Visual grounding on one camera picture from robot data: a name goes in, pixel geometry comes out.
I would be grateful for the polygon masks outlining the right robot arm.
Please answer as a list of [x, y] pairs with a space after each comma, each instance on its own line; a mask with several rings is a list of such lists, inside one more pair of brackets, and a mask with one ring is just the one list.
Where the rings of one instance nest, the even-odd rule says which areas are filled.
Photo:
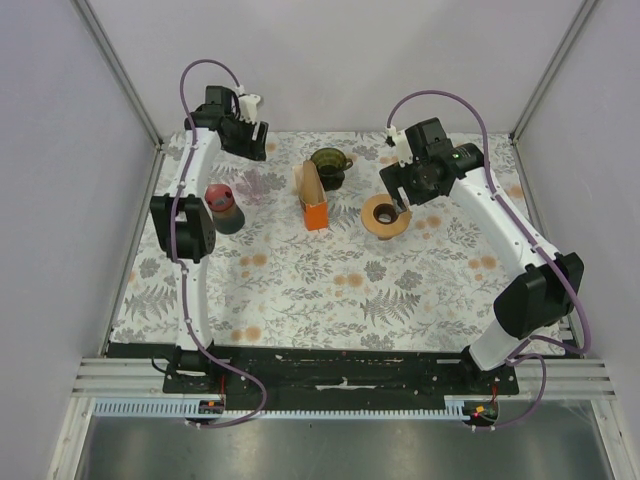
[[464, 349], [457, 371], [465, 391], [481, 393], [493, 383], [494, 370], [573, 311], [584, 263], [537, 232], [499, 185], [484, 152], [473, 143], [454, 145], [438, 119], [404, 130], [389, 126], [386, 142], [398, 160], [380, 177], [396, 213], [449, 197], [485, 235], [510, 279], [493, 302], [494, 320]]

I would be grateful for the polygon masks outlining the brown paper coffee filters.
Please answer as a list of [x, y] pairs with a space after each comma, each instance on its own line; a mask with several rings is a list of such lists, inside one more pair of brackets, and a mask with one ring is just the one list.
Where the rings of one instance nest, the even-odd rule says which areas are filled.
[[324, 189], [316, 165], [311, 160], [302, 163], [301, 195], [306, 205], [318, 205], [324, 201]]

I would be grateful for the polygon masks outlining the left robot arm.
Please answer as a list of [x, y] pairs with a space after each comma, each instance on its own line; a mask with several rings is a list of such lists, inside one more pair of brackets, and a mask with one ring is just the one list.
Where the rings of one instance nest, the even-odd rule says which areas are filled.
[[168, 190], [150, 201], [159, 246], [174, 265], [179, 328], [165, 369], [166, 392], [206, 393], [219, 384], [220, 368], [202, 353], [213, 345], [207, 313], [206, 274], [216, 229], [205, 200], [213, 162], [221, 153], [254, 161], [266, 159], [268, 124], [258, 119], [262, 98], [208, 86], [205, 100], [184, 122], [185, 146]]

